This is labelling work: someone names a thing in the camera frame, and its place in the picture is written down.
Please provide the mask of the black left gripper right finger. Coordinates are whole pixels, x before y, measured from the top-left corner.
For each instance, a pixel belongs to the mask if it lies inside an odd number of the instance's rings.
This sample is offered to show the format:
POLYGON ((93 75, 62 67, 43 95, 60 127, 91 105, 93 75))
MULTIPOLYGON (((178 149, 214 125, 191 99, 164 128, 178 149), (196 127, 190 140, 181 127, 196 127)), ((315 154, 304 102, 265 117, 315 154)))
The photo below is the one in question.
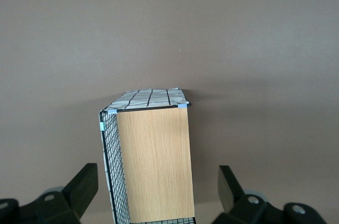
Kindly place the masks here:
POLYGON ((302 203, 287 203, 280 210, 255 194, 246 194, 231 168, 218 169, 218 195, 223 212, 213 223, 324 223, 312 207, 302 203))

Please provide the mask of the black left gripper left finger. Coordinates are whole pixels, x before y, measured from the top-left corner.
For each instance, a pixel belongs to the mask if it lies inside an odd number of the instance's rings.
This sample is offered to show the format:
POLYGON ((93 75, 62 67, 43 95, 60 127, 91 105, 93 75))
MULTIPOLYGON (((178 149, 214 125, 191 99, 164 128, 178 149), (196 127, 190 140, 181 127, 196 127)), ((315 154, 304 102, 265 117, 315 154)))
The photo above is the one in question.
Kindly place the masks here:
POLYGON ((99 188, 96 163, 87 163, 61 190, 50 191, 19 206, 1 199, 1 223, 80 223, 99 188))

